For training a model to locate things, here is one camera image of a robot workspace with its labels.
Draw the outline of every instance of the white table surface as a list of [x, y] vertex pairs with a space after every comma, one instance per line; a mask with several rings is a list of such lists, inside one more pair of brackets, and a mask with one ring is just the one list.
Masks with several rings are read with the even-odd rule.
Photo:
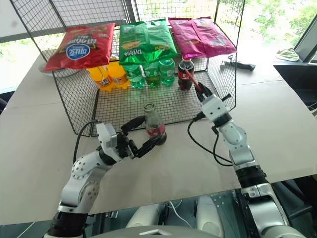
[[[76, 135], [55, 83], [38, 72], [39, 57], [0, 116], [0, 224], [50, 220], [68, 181]], [[271, 75], [238, 72], [237, 107], [231, 112], [248, 135], [270, 182], [317, 173], [316, 119], [273, 67]], [[91, 213], [136, 207], [239, 188], [232, 168], [215, 163], [187, 135], [188, 122], [166, 126], [167, 141], [140, 159], [115, 165], [103, 178]], [[211, 148], [208, 121], [193, 136]], [[143, 130], [129, 134], [138, 146]], [[99, 145], [81, 139], [78, 156]], [[217, 151], [228, 156], [219, 140]]]

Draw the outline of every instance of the green chip bag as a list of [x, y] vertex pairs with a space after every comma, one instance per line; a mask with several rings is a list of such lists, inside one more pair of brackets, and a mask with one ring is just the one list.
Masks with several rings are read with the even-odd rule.
[[121, 65], [151, 63], [178, 56], [165, 19], [120, 27]]

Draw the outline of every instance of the bottle label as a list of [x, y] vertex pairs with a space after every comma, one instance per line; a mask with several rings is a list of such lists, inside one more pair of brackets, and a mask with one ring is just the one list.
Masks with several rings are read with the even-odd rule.
[[[192, 77], [194, 77], [194, 71], [193, 72], [189, 72]], [[181, 72], [181, 71], [178, 71], [178, 78], [181, 79], [181, 80], [185, 80], [185, 81], [189, 81], [190, 78], [189, 76], [187, 75], [187, 73], [185, 72]]]
[[128, 77], [137, 77], [141, 75], [141, 71], [140, 71], [140, 67], [138, 67], [137, 69], [133, 70], [133, 71], [126, 71], [126, 74]]
[[163, 123], [159, 128], [155, 129], [148, 129], [147, 133], [151, 136], [157, 136], [157, 135], [162, 135], [165, 132], [165, 124]]
[[97, 82], [100, 87], [107, 87], [108, 85], [111, 84], [111, 79], [109, 77], [103, 79], [102, 81]]
[[168, 77], [171, 77], [174, 74], [174, 69], [168, 70], [166, 73]]
[[146, 77], [156, 77], [159, 76], [159, 70], [145, 70], [144, 74]]
[[128, 81], [126, 75], [123, 75], [122, 77], [119, 77], [119, 78], [112, 78], [112, 79], [116, 84], [124, 84], [126, 81]]
[[147, 82], [157, 82], [159, 81], [159, 77], [147, 77]]

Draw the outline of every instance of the bottle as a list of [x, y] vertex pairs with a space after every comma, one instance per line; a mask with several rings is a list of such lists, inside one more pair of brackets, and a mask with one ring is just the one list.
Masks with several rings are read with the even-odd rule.
[[175, 62], [173, 59], [162, 59], [159, 61], [159, 76], [162, 84], [171, 86], [175, 81]]
[[88, 68], [87, 71], [90, 73], [93, 81], [98, 85], [100, 91], [111, 92], [114, 88], [114, 83], [109, 76], [107, 68], [103, 66]]
[[145, 113], [145, 129], [150, 138], [161, 135], [160, 141], [157, 145], [163, 145], [166, 142], [167, 135], [165, 132], [165, 124], [162, 117], [155, 110], [155, 106], [152, 103], [148, 103], [144, 106]]
[[141, 67], [138, 64], [125, 65], [123, 69], [131, 83], [132, 88], [143, 88], [145, 81], [141, 72]]
[[156, 88], [160, 86], [159, 78], [159, 63], [146, 63], [143, 66], [144, 74], [146, 76], [146, 81], [151, 88]]
[[187, 76], [185, 69], [194, 77], [194, 64], [191, 59], [184, 59], [182, 57], [182, 61], [178, 66], [178, 85], [181, 90], [190, 90], [193, 82], [190, 80], [189, 76]]
[[109, 75], [114, 82], [116, 88], [127, 89], [130, 82], [118, 61], [110, 62], [107, 66]]

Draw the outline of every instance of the snack bag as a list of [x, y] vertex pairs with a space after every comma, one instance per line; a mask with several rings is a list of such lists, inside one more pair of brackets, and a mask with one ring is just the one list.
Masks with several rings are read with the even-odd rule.
[[68, 28], [44, 71], [60, 68], [85, 69], [109, 64], [114, 27], [115, 23]]
[[185, 59], [209, 58], [237, 52], [232, 42], [210, 17], [169, 18], [168, 20]]
[[178, 56], [165, 19], [120, 27], [121, 65], [152, 63]]

